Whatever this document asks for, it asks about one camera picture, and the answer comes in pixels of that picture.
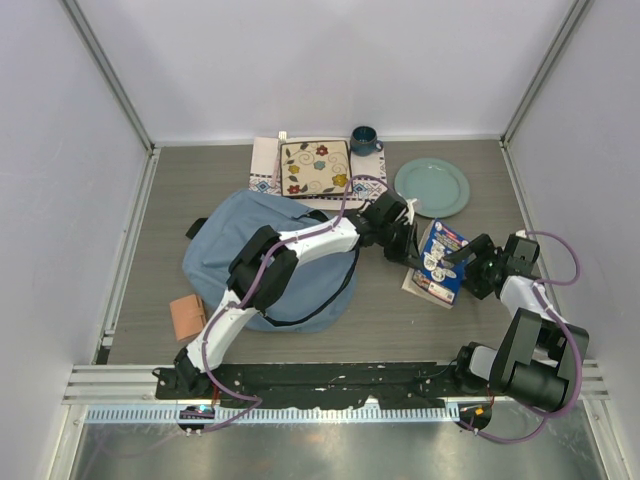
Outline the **dark blue cartoon book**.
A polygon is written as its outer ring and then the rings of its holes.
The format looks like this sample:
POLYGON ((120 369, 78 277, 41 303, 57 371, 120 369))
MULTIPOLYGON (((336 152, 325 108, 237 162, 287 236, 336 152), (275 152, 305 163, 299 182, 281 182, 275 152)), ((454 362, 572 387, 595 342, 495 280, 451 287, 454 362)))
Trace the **dark blue cartoon book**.
POLYGON ((419 243, 419 269, 409 269, 401 288, 434 304, 451 309, 461 290, 466 260, 459 264, 444 261, 444 257, 467 246, 469 241, 434 219, 419 243))

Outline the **light blue fabric backpack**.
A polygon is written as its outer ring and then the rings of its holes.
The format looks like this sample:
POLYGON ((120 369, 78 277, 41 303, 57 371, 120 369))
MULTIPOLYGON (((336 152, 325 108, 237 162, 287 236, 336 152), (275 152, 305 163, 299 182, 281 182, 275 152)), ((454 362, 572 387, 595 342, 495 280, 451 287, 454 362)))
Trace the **light blue fabric backpack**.
MULTIPOLYGON (((265 225, 279 232, 305 229, 330 220, 321 210, 294 200, 240 190, 228 197, 200 229, 189 231, 191 243, 182 269, 195 293, 216 308, 229 278, 229 265, 254 233, 265 225)), ((356 290, 356 250, 326 256, 296 269, 283 296, 253 316, 246 328, 262 332, 317 333, 347 310, 356 290)))

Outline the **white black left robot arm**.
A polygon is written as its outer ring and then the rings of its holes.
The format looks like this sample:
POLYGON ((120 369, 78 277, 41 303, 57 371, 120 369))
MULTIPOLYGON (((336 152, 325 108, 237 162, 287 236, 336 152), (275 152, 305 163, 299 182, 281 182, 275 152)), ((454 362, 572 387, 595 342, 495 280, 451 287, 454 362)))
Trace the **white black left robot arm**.
POLYGON ((330 218, 292 200, 240 192, 189 232, 184 272, 207 303, 203 330, 154 375, 162 397, 205 397, 213 372, 245 327, 312 333, 333 324, 355 289, 361 249, 420 264, 414 203, 387 190, 373 203, 330 218))

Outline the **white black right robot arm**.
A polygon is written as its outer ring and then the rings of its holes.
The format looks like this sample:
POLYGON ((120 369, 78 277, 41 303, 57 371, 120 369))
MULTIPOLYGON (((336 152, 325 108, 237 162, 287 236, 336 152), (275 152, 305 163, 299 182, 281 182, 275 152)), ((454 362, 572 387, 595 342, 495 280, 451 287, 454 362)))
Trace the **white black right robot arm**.
POLYGON ((462 394, 488 389, 553 418, 577 400, 589 334, 549 301, 544 280, 534 274, 539 254, 525 233, 510 235, 503 247, 482 234, 443 258, 464 267, 465 290, 477 299, 495 295, 512 316, 498 348, 471 342, 460 349, 451 380, 462 394))

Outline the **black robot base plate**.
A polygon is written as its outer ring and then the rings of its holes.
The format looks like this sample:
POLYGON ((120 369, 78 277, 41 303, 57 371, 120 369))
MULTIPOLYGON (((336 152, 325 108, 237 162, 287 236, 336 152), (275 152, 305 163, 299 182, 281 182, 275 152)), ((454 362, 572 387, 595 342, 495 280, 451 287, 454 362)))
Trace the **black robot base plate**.
POLYGON ((440 407, 446 397, 486 397, 480 380, 465 384, 436 362, 223 364, 214 377, 233 392, 260 397, 263 409, 359 409, 374 398, 384 410, 440 407))

